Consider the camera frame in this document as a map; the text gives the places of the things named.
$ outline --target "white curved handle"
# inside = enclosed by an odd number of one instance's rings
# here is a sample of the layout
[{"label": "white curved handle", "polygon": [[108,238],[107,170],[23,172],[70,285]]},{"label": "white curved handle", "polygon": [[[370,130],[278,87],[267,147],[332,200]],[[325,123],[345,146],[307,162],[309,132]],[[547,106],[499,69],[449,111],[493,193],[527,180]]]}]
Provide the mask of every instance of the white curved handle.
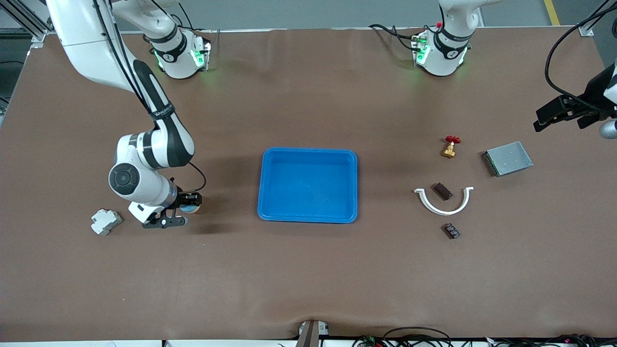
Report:
[{"label": "white curved handle", "polygon": [[429,211],[431,211],[432,213],[439,214],[439,215],[453,215],[455,213],[459,213],[465,208],[465,206],[467,206],[467,203],[469,202],[469,192],[472,190],[473,190],[472,186],[465,188],[463,190],[463,204],[461,204],[461,206],[458,209],[454,211],[450,211],[450,212],[442,211],[436,208],[435,206],[433,206],[433,204],[431,204],[428,201],[428,198],[426,197],[426,193],[424,192],[424,189],[418,188],[414,190],[413,192],[420,194],[420,200],[422,200],[422,203],[424,204],[424,206],[426,206],[426,208],[429,209]]}]

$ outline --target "white plastic object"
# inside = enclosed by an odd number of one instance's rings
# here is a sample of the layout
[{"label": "white plastic object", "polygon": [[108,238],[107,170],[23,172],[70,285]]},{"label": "white plastic object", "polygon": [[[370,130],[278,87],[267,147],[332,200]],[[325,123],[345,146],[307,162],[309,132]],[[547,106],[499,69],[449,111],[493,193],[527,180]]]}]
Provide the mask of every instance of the white plastic object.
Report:
[{"label": "white plastic object", "polygon": [[98,235],[105,236],[118,224],[122,223],[122,218],[114,211],[108,211],[105,209],[98,210],[95,215],[92,216],[94,222],[90,227]]},{"label": "white plastic object", "polygon": [[472,190],[473,190],[472,186],[465,188],[463,190],[463,204],[461,204],[461,206],[458,209],[454,211],[450,211],[450,212],[442,211],[436,208],[435,206],[433,206],[433,204],[431,204],[428,201],[428,198],[426,197],[426,193],[424,192],[424,189],[418,188],[414,190],[413,192],[420,194],[420,200],[422,200],[422,203],[424,204],[424,206],[426,206],[426,208],[429,209],[429,211],[431,211],[432,213],[439,214],[439,215],[453,215],[453,214],[459,213],[465,208],[465,206],[467,206],[467,203],[469,202],[469,192]]}]

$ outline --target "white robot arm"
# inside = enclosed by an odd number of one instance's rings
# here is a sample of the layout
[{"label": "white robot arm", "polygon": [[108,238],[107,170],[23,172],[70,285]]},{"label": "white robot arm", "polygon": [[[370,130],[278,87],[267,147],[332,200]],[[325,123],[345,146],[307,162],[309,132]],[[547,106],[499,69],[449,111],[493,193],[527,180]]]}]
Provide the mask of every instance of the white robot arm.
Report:
[{"label": "white robot arm", "polygon": [[74,68],[103,85],[134,92],[148,111],[154,128],[120,138],[109,185],[131,201],[129,211],[144,226],[183,225],[184,218],[165,210],[199,206],[195,191],[182,192],[155,170],[190,163],[195,148],[148,65],[137,60],[122,41],[107,0],[48,0],[49,14]]},{"label": "white robot arm", "polygon": [[114,15],[144,32],[154,48],[159,67],[172,78],[188,78],[207,70],[210,41],[178,25],[163,12],[179,0],[120,0],[113,3]]},{"label": "white robot arm", "polygon": [[467,44],[478,27],[476,11],[502,0],[439,0],[443,22],[429,27],[413,40],[414,61],[429,73],[447,76],[463,63]]}]

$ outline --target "brown tabletop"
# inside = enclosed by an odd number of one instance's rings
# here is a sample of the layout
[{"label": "brown tabletop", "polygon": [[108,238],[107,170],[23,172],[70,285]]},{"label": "brown tabletop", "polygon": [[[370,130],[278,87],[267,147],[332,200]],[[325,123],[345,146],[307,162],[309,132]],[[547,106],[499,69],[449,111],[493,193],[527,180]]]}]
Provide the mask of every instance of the brown tabletop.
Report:
[{"label": "brown tabletop", "polygon": [[[212,69],[156,70],[208,176],[186,227],[144,230],[107,185],[117,140],[152,127],[131,93],[70,65],[57,38],[32,50],[1,128],[2,339],[286,338],[320,319],[332,334],[423,325],[456,337],[617,333],[617,143],[597,125],[535,133],[557,94],[546,55],[565,28],[482,29],[450,77],[413,67],[369,30],[210,35]],[[580,93],[601,71],[572,35],[555,81]],[[153,68],[140,35],[131,50]],[[442,139],[462,139],[446,159]],[[479,154],[520,140],[535,166],[491,177]],[[265,222],[256,212],[269,147],[346,148],[359,163],[349,225]],[[166,169],[183,188],[190,167]],[[467,208],[443,217],[415,188],[442,182]],[[90,229],[100,208],[125,221]],[[454,223],[449,240],[440,227]]]}]

